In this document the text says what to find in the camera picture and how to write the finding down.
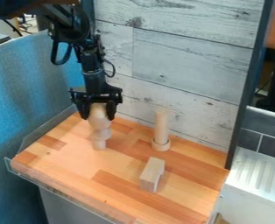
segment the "rectangular wooden block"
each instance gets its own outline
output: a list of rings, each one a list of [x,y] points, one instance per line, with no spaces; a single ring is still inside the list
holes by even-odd
[[[165,160],[150,157],[141,176],[139,177],[140,187],[147,192],[155,193],[160,176],[165,172]]]

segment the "metal frame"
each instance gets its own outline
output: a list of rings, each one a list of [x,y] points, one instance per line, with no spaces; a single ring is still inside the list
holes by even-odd
[[[81,0],[82,9],[87,12],[92,25],[95,27],[95,6],[94,0]]]
[[[243,87],[242,99],[240,101],[240,106],[237,112],[236,124],[233,129],[231,143],[229,146],[229,152],[227,155],[225,168],[229,169],[232,166],[234,156],[236,154],[236,147],[239,138],[239,132],[242,127],[243,117],[245,114],[245,110],[249,102],[253,98],[255,86],[257,85],[258,77],[261,73],[264,55],[265,55],[265,47],[264,47],[264,39],[265,34],[267,33],[268,24],[270,21],[273,0],[265,0],[264,8],[260,18],[260,24],[257,31],[256,42],[254,45],[254,50],[252,54],[252,58],[250,60],[250,67],[248,70],[247,78]]]

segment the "white wood panel wall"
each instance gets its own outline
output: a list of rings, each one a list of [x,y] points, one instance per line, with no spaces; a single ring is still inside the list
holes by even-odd
[[[226,151],[264,0],[95,1],[97,30],[122,87],[123,116]]]

